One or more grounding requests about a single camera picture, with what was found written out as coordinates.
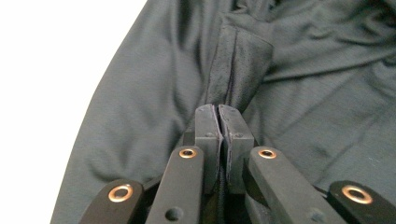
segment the metal ring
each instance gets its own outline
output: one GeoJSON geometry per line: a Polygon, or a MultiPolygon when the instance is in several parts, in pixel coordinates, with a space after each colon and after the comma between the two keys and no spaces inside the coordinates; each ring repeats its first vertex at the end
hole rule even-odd
{"type": "Polygon", "coordinates": [[[184,159],[191,159],[197,155],[197,152],[192,148],[185,148],[178,152],[178,155],[184,159]]]}
{"type": "Polygon", "coordinates": [[[265,159],[273,159],[276,157],[276,153],[270,149],[263,149],[259,151],[259,155],[265,159]]]}
{"type": "Polygon", "coordinates": [[[346,185],[342,188],[342,191],[348,199],[352,200],[355,203],[368,204],[373,202],[373,198],[372,196],[370,196],[369,193],[367,193],[364,189],[358,188],[356,186],[346,185]],[[350,191],[357,191],[363,197],[357,197],[351,194],[350,191]]]}
{"type": "Polygon", "coordinates": [[[108,193],[108,199],[113,203],[122,203],[131,198],[133,193],[134,190],[129,184],[119,185],[108,193]],[[126,189],[126,194],[124,196],[117,196],[116,192],[119,189],[126,189]]]}

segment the copper ring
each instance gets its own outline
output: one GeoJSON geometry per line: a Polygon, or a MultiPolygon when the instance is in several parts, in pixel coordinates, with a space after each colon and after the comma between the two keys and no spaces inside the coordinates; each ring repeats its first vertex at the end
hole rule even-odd
{"type": "Polygon", "coordinates": [[[185,148],[178,152],[178,155],[184,159],[191,159],[197,155],[197,152],[192,148],[185,148]]]}
{"type": "Polygon", "coordinates": [[[108,193],[108,199],[113,203],[122,203],[128,200],[129,198],[131,198],[133,193],[134,190],[132,189],[131,185],[129,184],[119,185],[108,193]],[[116,192],[119,189],[126,189],[127,191],[126,194],[124,196],[117,196],[116,192]]]}
{"type": "Polygon", "coordinates": [[[259,155],[265,159],[273,159],[276,157],[276,153],[271,149],[260,150],[259,155]]]}
{"type": "Polygon", "coordinates": [[[370,196],[369,193],[367,193],[364,189],[358,188],[356,186],[346,185],[342,188],[342,191],[348,199],[352,200],[355,203],[368,204],[373,202],[373,198],[372,196],[370,196]],[[357,197],[351,194],[350,191],[357,191],[363,197],[357,197]]]}

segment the white background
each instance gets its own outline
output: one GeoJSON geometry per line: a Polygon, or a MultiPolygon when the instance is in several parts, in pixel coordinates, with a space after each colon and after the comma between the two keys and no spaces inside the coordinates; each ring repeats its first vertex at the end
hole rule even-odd
{"type": "Polygon", "coordinates": [[[0,223],[50,223],[92,94],[145,2],[0,2],[0,223]]]}

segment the black fabric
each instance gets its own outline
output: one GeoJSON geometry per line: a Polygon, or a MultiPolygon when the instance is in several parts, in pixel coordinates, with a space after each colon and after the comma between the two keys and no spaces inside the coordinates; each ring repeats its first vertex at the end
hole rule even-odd
{"type": "Polygon", "coordinates": [[[160,175],[208,103],[238,108],[317,187],[353,180],[396,204],[395,13],[392,0],[148,0],[92,97],[51,223],[78,223],[112,180],[160,175]]]}

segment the clothing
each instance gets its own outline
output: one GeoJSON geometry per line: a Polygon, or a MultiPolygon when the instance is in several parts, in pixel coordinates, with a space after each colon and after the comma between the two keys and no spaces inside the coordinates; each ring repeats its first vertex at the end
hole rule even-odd
{"type": "Polygon", "coordinates": [[[396,204],[396,1],[148,0],[107,68],[51,223],[100,189],[163,173],[195,108],[239,109],[313,185],[396,204]]]}

